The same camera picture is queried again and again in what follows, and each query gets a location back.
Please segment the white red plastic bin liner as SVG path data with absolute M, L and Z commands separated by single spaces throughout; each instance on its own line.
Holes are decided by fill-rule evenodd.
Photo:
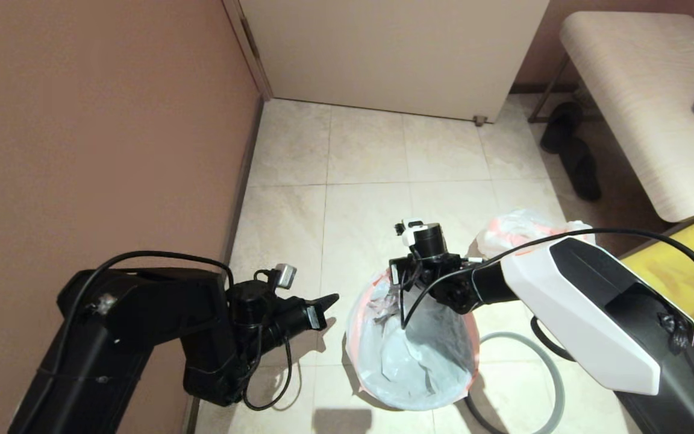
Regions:
M 402 326 L 420 293 L 413 288 L 400 298 L 392 272 L 378 272 L 345 324 L 345 352 L 359 390 L 403 411 L 449 406 L 465 398 L 478 374 L 480 336 L 472 314 L 426 297 Z

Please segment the white red plastic bag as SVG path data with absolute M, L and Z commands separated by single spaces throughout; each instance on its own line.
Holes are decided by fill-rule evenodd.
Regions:
M 472 247 L 482 257 L 491 258 L 533 240 L 591 228 L 581 221 L 550 220 L 535 211 L 517 209 L 490 219 L 477 233 Z

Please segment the black slipper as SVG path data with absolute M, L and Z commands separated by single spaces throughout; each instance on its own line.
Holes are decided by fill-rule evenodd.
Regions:
M 561 147 L 559 156 L 575 194 L 581 200 L 600 200 L 601 188 L 597 177 L 597 165 L 589 146 L 583 140 L 571 137 Z
M 577 102 L 567 101 L 557 105 L 548 118 L 545 132 L 540 138 L 540 147 L 550 154 L 558 154 L 562 146 L 573 138 L 583 117 L 584 110 Z

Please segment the white door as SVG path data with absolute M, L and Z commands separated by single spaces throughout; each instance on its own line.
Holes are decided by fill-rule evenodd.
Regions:
M 550 0 L 240 0 L 273 96 L 493 123 Z

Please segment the thin metal table leg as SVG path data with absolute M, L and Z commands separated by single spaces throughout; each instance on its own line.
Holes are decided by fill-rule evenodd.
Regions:
M 559 82 L 559 79 L 563 75 L 569 63 L 570 57 L 567 53 L 565 53 L 559 65 L 557 66 L 556 71 L 554 72 L 552 80 L 550 81 L 550 83 L 548 83 L 547 86 L 545 86 L 545 90 L 543 91 L 542 96 L 540 97 L 537 104 L 535 104 L 534 109 L 531 111 L 531 114 L 528 117 L 529 124 L 537 124 L 548 121 L 547 116 L 540 116 L 540 111 L 542 111 L 543 107 L 545 106 L 546 102 L 551 96 L 552 91 L 556 87 L 557 83 Z

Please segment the dark door hinge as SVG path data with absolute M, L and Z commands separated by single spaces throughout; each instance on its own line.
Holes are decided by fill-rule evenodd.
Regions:
M 243 27 L 243 32 L 245 32 L 246 38 L 248 40 L 248 44 L 250 46 L 251 52 L 253 54 L 253 57 L 256 58 L 256 60 L 261 60 L 261 54 L 258 50 L 258 44 L 256 44 L 256 41 L 254 39 L 254 34 L 252 32 L 251 26 L 245 17 L 243 17 L 242 20 L 240 20 L 242 23 Z

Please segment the beige wood-grain table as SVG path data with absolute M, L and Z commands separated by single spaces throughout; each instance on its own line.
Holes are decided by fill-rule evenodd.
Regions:
M 694 17 L 576 11 L 560 39 L 657 215 L 694 217 Z

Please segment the beige door frame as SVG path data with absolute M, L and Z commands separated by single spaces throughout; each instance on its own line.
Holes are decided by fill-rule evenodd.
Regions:
M 253 57 L 245 32 L 243 32 L 242 19 L 245 17 L 245 19 L 248 20 L 248 18 L 245 16 L 245 12 L 243 12 L 242 3 L 240 0 L 221 0 L 221 2 L 223 3 L 226 14 L 228 14 L 237 41 L 239 41 L 240 49 L 242 50 L 251 76 L 253 77 L 254 84 L 261 94 L 262 99 L 264 101 L 270 101 L 274 96 L 272 86 L 267 79 L 261 58 L 260 60 L 256 60 L 256 58 Z

